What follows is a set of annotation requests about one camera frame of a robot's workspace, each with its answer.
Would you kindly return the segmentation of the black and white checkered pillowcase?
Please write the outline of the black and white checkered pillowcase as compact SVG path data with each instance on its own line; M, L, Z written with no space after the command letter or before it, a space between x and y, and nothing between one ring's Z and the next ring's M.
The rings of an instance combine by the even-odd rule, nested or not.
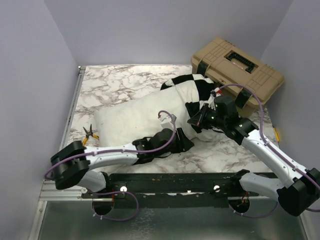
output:
M184 74L164 82L160 90L174 87L179 93L188 113L187 120L197 114L204 102L207 102L215 83L201 74Z

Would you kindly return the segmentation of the white pillow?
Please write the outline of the white pillow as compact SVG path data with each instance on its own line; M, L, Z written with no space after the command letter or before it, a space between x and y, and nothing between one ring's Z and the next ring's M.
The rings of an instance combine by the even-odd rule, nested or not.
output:
M116 147L154 136L163 129L158 119L161 110L176 116L177 127L182 128L189 140L197 138L216 144L224 138L223 134L212 130L197 133L187 123L189 115L180 94L175 87L171 87L96 111L94 120L100 146Z

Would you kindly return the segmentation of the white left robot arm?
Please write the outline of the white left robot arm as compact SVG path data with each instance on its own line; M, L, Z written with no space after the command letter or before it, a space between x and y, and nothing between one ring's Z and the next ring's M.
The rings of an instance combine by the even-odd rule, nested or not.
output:
M142 165L155 158L187 152L194 143L182 128L164 128L152 137L136 139L117 147L89 147L73 141L50 159L51 178L57 190L74 186L86 188L97 196L106 197L111 190L105 173L96 169L115 165Z

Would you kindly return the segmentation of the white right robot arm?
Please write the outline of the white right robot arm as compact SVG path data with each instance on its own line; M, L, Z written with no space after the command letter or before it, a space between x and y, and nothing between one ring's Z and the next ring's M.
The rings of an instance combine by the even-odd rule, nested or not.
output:
M204 104L187 122L204 130L220 130L258 157L276 175L276 178L266 178L245 172L229 184L234 195L240 196L247 191L266 196L295 217L304 211L312 211L311 205L320 198L319 170L307 169L290 158L270 142L253 121L240 117L237 111L224 113Z

